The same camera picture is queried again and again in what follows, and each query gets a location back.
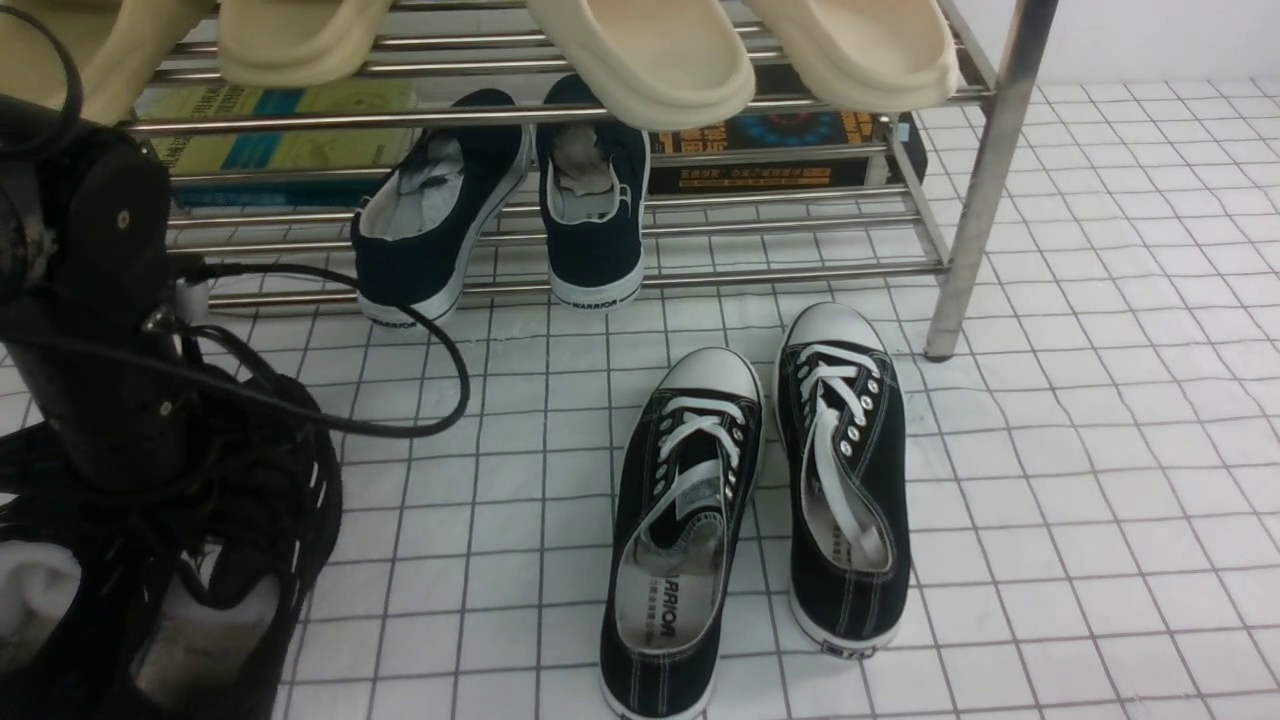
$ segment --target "dark box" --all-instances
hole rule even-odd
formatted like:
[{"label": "dark box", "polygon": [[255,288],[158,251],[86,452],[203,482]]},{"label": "dark box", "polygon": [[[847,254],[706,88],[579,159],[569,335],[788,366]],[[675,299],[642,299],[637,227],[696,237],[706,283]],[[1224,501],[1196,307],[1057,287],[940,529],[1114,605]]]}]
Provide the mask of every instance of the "dark box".
[{"label": "dark box", "polygon": [[[801,92],[799,76],[786,65],[756,68],[762,95]],[[915,117],[904,113],[897,127],[916,179],[928,169],[928,156]],[[861,145],[872,141],[872,115],[865,113],[803,113],[740,115],[701,129],[653,133],[654,156],[703,155],[732,150]],[[751,190],[814,190],[856,187],[867,182],[867,158],[797,160],[754,164],[705,163],[684,168],[653,168],[652,195],[746,192]],[[890,182],[902,182],[891,158]]]}]

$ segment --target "metal shoe rack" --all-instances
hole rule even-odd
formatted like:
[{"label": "metal shoe rack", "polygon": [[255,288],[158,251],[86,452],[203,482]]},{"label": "metal shoe rack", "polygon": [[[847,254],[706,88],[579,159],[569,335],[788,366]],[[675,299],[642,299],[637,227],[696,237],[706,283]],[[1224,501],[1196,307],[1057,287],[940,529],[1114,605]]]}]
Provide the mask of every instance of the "metal shoe rack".
[{"label": "metal shoe rack", "polygon": [[[748,222],[699,222],[689,224],[659,224],[646,229],[648,237],[675,238],[708,236],[763,236],[814,233],[847,229],[914,228],[920,238],[923,256],[919,260],[824,264],[785,269],[751,269],[732,272],[699,272],[652,274],[645,279],[649,288],[684,288],[699,286],[769,284],[787,282],[824,282],[906,275],[933,275],[938,278],[941,293],[929,329],[925,354],[934,360],[946,360],[955,352],[965,311],[977,281],[978,268],[986,251],[987,238],[995,222],[996,209],[1004,192],[1005,179],[1012,161],[1027,108],[1032,97],[1041,59],[1048,40],[1057,0],[1018,0],[1009,42],[1001,67],[995,68],[983,55],[969,26],[960,17],[954,0],[941,0],[957,38],[963,87],[951,97],[951,105],[977,105],[986,114],[986,127],[977,155],[969,190],[964,201],[954,241],[942,236],[919,182],[910,172],[902,173],[901,184],[888,184],[887,159],[900,168],[910,168],[906,151],[892,128],[896,119],[879,117],[874,142],[852,147],[815,147],[730,151],[680,158],[681,165],[696,167],[701,163],[739,164],[768,160],[812,160],[864,156],[870,160],[868,184],[858,188],[800,190],[739,192],[718,196],[658,196],[648,208],[666,210],[710,210],[735,206],[791,205],[809,202],[838,202],[847,208],[844,214],[796,217],[792,219],[759,219]],[[521,9],[520,0],[398,0],[393,13],[451,13]],[[753,63],[758,65],[785,63],[785,55],[760,23],[740,23],[737,32],[748,41]],[[216,68],[216,46],[212,42],[184,42],[172,60],[183,60],[180,68],[164,68],[154,78],[155,86],[215,85],[221,82]],[[413,59],[396,61],[399,54],[412,53]],[[421,61],[426,54],[430,60]],[[435,36],[385,36],[374,46],[374,59],[365,64],[357,77],[369,78],[456,78],[522,76],[526,73],[564,73],[571,68],[554,55],[547,38],[538,32],[503,32]],[[762,96],[748,108],[753,114],[786,114],[823,109],[823,104],[810,96]],[[602,108],[567,108],[522,105],[516,109],[417,109],[397,113],[369,113],[356,115],[291,115],[252,117],[237,119],[182,119],[140,120],[125,127],[140,138],[195,135],[225,135],[252,132],[282,132],[293,129],[355,129],[388,127],[458,127],[500,126],[545,122],[570,122],[584,118],[604,118]],[[332,179],[338,176],[379,178],[385,168],[319,172],[259,172],[219,173],[206,176],[175,176],[174,186],[215,186],[251,181],[296,182]],[[892,211],[869,208],[895,208]],[[536,202],[512,202],[502,218],[536,217]],[[340,225],[351,219],[351,211],[288,211],[244,213],[228,208],[220,214],[183,215],[175,213],[172,231],[184,229],[239,229],[278,228],[280,240],[271,242],[220,242],[182,243],[172,247],[173,254],[200,254],[207,258],[242,256],[296,256],[349,252],[346,240],[289,240],[289,228],[302,225]],[[492,233],[483,242],[499,247],[536,245],[543,241],[540,232]],[[484,296],[547,292],[544,282],[477,282],[466,292]],[[255,307],[300,307],[314,310],[316,305],[355,301],[355,295],[344,291],[291,291],[228,293],[215,291],[210,302],[214,310]]]}]

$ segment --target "beige slipper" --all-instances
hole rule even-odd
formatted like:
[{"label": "beige slipper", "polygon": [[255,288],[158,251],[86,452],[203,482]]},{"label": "beige slipper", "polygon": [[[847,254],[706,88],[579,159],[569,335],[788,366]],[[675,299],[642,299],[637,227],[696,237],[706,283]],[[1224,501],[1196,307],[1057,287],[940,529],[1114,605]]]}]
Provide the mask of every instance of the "beige slipper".
[{"label": "beige slipper", "polygon": [[[8,0],[67,45],[84,83],[86,119],[115,124],[128,115],[164,58],[214,0]],[[0,15],[0,94],[60,108],[61,63],[49,41],[12,15]]]},{"label": "beige slipper", "polygon": [[818,99],[897,113],[943,102],[960,82],[936,0],[745,0]]},{"label": "beige slipper", "polygon": [[751,61],[719,0],[527,5],[591,92],[631,127],[705,127],[736,115],[755,95]]},{"label": "beige slipper", "polygon": [[223,0],[223,77],[256,87],[310,87],[352,76],[393,0]]}]

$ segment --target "white wall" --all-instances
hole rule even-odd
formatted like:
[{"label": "white wall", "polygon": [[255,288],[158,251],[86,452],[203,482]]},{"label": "white wall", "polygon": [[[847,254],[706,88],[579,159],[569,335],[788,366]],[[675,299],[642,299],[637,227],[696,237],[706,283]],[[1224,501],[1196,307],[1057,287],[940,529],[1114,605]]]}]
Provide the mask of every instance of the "white wall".
[{"label": "white wall", "polygon": [[[1014,0],[955,1],[998,64]],[[1061,0],[1041,72],[1046,83],[1257,77],[1280,77],[1280,0]]]}]

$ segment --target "black canvas sneaker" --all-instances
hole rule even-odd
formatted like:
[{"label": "black canvas sneaker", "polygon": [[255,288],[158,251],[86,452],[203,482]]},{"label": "black canvas sneaker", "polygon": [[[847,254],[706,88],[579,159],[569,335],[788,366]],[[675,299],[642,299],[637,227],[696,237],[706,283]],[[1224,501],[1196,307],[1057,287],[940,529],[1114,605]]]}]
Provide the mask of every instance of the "black canvas sneaker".
[{"label": "black canvas sneaker", "polygon": [[893,363],[867,319],[826,302],[791,324],[774,372],[791,470],[791,610],[823,652],[869,657],[893,638],[911,574]]},{"label": "black canvas sneaker", "polygon": [[[246,384],[316,409],[292,378]],[[289,638],[338,537],[329,433],[205,401],[225,461],[206,471],[215,492],[202,542],[184,550],[157,620],[125,660],[111,720],[270,719]]]},{"label": "black canvas sneaker", "polygon": [[[169,552],[143,512],[90,505],[45,423],[0,438],[0,717],[92,717],[120,673],[132,628],[159,610]],[[155,518],[156,512],[146,512]]]},{"label": "black canvas sneaker", "polygon": [[116,678],[147,560],[65,501],[0,509],[0,717],[82,720]]},{"label": "black canvas sneaker", "polygon": [[[454,108],[513,106],[480,90]],[[526,127],[431,129],[365,200],[351,224],[360,306],[374,323],[416,325],[393,305],[444,320],[462,297],[471,250],[532,160]]]},{"label": "black canvas sneaker", "polygon": [[719,347],[659,383],[627,443],[600,635],[604,697],[627,720],[710,700],[733,550],[760,465],[760,383]]},{"label": "black canvas sneaker", "polygon": [[[557,82],[547,105],[599,105],[579,76]],[[616,120],[538,126],[539,200],[552,295],[589,313],[635,297],[644,281],[649,136]]]}]

